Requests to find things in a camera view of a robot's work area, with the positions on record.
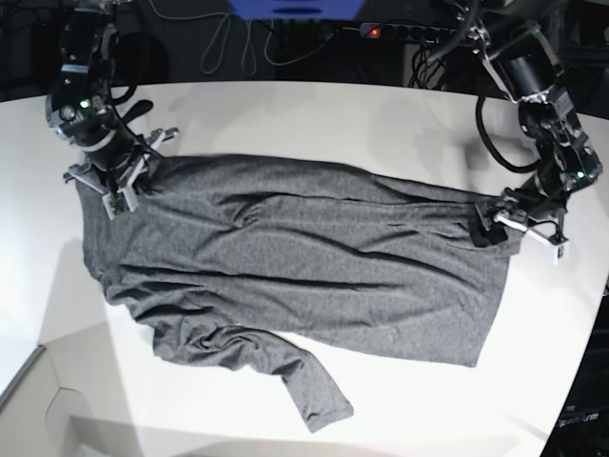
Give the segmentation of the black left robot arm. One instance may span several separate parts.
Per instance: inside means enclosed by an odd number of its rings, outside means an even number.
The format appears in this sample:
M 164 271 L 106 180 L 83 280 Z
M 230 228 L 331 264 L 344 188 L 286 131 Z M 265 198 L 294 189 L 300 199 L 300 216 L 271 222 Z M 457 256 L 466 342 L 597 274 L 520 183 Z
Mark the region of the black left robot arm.
M 556 4 L 448 1 L 445 5 L 459 26 L 429 59 L 440 60 L 459 45 L 469 47 L 501 94 L 517 105 L 521 131 L 535 141 L 539 156 L 526 166 L 501 156 L 483 123 L 486 95 L 481 93 L 475 118 L 482 142 L 502 167 L 528 178 L 517 189 L 505 189 L 477 203 L 478 234 L 496 244 L 508 229 L 517 230 L 543 244 L 549 260 L 557 263 L 569 251 L 563 233 L 567 202 L 573 193 L 594 185 L 603 167 L 562 82 L 560 59 L 539 24 Z

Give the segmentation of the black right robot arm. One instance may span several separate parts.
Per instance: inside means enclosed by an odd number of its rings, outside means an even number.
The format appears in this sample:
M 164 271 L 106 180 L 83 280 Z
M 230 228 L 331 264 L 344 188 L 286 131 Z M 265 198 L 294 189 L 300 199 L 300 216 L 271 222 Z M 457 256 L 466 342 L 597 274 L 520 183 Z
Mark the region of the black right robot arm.
M 135 92 L 131 86 L 115 97 L 111 89 L 121 4 L 75 3 L 61 36 L 60 80 L 46 99 L 50 129 L 81 154 L 64 180 L 99 194 L 109 219 L 138 208 L 136 183 L 148 174 L 148 160 L 162 160 L 156 149 L 179 133 L 176 128 L 156 129 L 144 136 L 131 130 L 129 123 L 153 108 L 149 100 L 138 101 L 125 114 L 117 110 Z

